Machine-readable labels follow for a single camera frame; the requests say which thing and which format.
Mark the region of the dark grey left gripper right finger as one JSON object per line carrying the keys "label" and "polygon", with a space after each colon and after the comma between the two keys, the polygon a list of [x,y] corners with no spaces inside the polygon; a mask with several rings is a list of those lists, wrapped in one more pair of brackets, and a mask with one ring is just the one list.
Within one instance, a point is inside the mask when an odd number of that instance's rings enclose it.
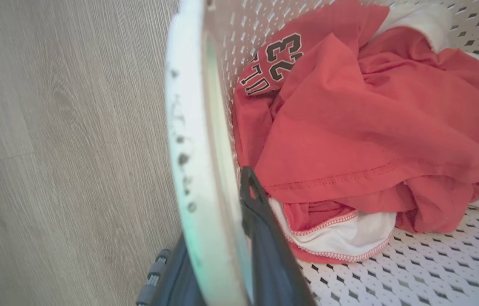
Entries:
{"label": "dark grey left gripper right finger", "polygon": [[250,167],[241,169],[242,227],[251,239],[252,287],[256,306],[315,306],[296,257],[265,190]]}

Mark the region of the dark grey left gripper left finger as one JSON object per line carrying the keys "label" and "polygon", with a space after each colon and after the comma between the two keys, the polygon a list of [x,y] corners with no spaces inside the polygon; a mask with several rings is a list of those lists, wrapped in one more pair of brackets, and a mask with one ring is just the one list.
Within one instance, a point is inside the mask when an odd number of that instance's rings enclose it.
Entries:
{"label": "dark grey left gripper left finger", "polygon": [[157,254],[139,292],[137,305],[206,305],[197,284],[183,235],[172,250],[162,249]]}

